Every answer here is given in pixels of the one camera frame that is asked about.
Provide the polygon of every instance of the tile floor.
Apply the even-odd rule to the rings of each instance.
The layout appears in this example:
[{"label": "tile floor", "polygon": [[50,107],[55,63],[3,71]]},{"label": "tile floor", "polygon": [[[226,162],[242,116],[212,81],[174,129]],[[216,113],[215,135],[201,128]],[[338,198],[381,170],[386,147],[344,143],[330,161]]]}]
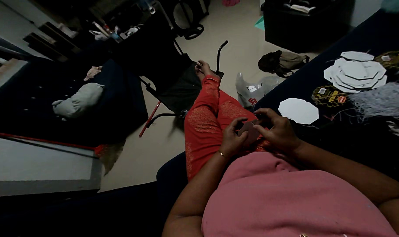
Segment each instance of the tile floor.
[{"label": "tile floor", "polygon": [[[225,73],[220,86],[223,91],[237,98],[235,80],[238,72],[249,82],[274,75],[258,68],[258,60],[264,54],[281,49],[266,42],[264,31],[254,27],[260,18],[259,0],[241,0],[233,7],[223,6],[221,0],[212,0],[209,13],[201,22],[205,30],[200,36],[193,40],[176,40],[192,60],[203,59],[213,70],[216,69],[219,46],[225,40],[229,41],[220,58],[220,71]],[[314,58],[317,54],[307,55]],[[143,89],[147,110],[151,113],[157,99],[144,86]],[[168,111],[160,105],[156,114]],[[142,138],[138,137],[142,127],[131,134],[113,169],[102,178],[100,191],[155,181],[160,167],[185,150],[184,134],[173,123],[174,118],[162,117],[145,131]]]}]

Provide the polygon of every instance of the red patterned leggings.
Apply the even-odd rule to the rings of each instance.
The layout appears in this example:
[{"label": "red patterned leggings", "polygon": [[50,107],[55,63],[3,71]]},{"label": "red patterned leggings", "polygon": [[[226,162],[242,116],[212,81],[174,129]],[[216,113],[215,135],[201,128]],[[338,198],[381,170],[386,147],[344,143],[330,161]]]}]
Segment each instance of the red patterned leggings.
[{"label": "red patterned leggings", "polygon": [[[202,80],[202,89],[191,110],[185,118],[186,171],[190,181],[220,148],[223,141],[223,129],[235,118],[247,117],[248,121],[256,116],[245,110],[233,97],[219,89],[220,79],[211,75]],[[255,151],[266,151],[268,142],[261,136],[238,155],[243,156]]]}]

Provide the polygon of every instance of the pink shirt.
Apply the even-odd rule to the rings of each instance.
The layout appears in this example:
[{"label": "pink shirt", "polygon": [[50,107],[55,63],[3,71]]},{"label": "pink shirt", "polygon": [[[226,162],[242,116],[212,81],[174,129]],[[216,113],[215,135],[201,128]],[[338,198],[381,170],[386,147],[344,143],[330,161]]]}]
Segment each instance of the pink shirt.
[{"label": "pink shirt", "polygon": [[210,197],[205,237],[397,237],[379,209],[337,176],[298,171],[268,152],[234,161]]}]

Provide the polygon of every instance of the hand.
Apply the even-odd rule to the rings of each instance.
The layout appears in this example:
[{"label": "hand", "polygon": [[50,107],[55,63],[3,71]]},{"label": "hand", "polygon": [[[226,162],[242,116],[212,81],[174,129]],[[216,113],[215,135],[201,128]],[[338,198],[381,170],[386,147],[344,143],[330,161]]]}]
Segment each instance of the hand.
[{"label": "hand", "polygon": [[199,64],[198,64],[197,66],[195,66],[195,67],[199,68],[199,70],[200,70],[205,76],[207,76],[207,75],[212,75],[212,76],[215,76],[215,77],[217,77],[217,78],[220,79],[220,77],[219,77],[218,75],[216,75],[216,74],[211,70],[210,65],[209,65],[208,63],[204,62],[204,60],[200,60],[200,61],[198,61],[198,62],[199,62]]},{"label": "hand", "polygon": [[286,153],[291,153],[303,143],[303,141],[295,135],[288,118],[278,115],[270,108],[261,108],[254,113],[264,115],[265,118],[261,121],[263,125],[266,122],[271,122],[272,128],[270,130],[260,125],[254,125],[254,128],[276,148]]},{"label": "hand", "polygon": [[236,126],[241,124],[242,121],[247,120],[248,118],[245,117],[235,118],[230,125],[223,130],[223,142],[219,150],[226,158],[236,155],[242,148],[242,144],[245,142],[246,138],[248,138],[248,131],[243,132],[241,136],[238,136],[235,132]]}]

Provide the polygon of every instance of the gold bangle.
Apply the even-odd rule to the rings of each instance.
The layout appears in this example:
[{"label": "gold bangle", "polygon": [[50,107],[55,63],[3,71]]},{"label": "gold bangle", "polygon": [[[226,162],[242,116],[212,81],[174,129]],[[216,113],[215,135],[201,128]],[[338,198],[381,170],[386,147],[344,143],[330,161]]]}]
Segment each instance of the gold bangle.
[{"label": "gold bangle", "polygon": [[222,153],[220,150],[218,150],[217,152],[220,153],[220,155],[221,155],[222,157],[226,158],[226,156],[223,155],[223,153]]}]

